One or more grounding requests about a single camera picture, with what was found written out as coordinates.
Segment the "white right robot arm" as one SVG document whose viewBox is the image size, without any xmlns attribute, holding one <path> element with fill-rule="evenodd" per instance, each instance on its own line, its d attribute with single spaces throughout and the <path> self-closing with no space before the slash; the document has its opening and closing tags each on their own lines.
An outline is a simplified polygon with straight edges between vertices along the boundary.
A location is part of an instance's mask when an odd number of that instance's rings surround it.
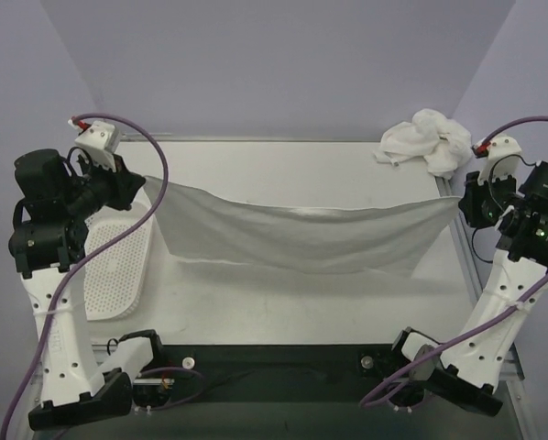
<svg viewBox="0 0 548 440">
<path fill-rule="evenodd" d="M 475 228 L 493 225 L 500 233 L 488 282 L 460 336 L 438 343 L 412 329 L 403 331 L 387 353 L 395 374 L 410 384 L 472 413 L 494 416 L 502 403 L 495 392 L 504 357 L 527 314 L 548 287 L 548 162 L 535 164 L 522 185 L 496 181 L 483 192 L 477 175 L 466 179 L 465 200 L 499 199 L 500 219 L 487 210 L 462 211 Z"/>
</svg>

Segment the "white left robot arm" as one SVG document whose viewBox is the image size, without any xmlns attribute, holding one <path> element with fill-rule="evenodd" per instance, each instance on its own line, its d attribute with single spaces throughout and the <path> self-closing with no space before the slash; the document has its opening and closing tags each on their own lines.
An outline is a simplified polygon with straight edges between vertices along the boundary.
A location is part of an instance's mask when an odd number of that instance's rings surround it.
<svg viewBox="0 0 548 440">
<path fill-rule="evenodd" d="M 109 164 L 83 152 L 81 172 L 51 148 L 21 156 L 16 182 L 23 193 L 13 216 L 9 252 L 33 307 L 38 348 L 22 383 L 42 373 L 39 404 L 28 414 L 35 431 L 71 428 L 129 414 L 133 382 L 156 377 L 166 366 L 159 335 L 143 330 L 122 336 L 103 364 L 97 364 L 84 306 L 87 218 L 104 207 L 127 211 L 144 185 L 123 159 Z"/>
</svg>

